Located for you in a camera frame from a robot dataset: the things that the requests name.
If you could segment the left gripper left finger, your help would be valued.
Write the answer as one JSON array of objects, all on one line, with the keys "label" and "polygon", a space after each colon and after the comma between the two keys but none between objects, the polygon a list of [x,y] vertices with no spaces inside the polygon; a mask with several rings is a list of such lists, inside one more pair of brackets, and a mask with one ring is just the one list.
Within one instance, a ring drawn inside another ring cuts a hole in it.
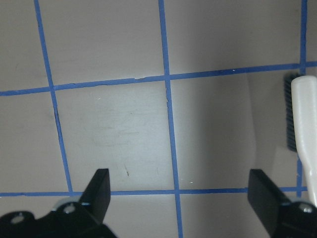
[{"label": "left gripper left finger", "polygon": [[98,169],[80,197],[60,200],[45,216],[14,211],[0,218],[2,238],[114,238],[104,224],[110,203],[108,169]]}]

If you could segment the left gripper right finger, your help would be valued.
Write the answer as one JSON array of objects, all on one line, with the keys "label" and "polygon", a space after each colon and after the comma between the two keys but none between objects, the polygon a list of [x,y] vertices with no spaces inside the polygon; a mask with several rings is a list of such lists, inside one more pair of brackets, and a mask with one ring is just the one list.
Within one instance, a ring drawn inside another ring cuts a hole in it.
[{"label": "left gripper right finger", "polygon": [[317,208],[285,195],[263,170],[249,171],[247,199],[271,238],[317,236]]}]

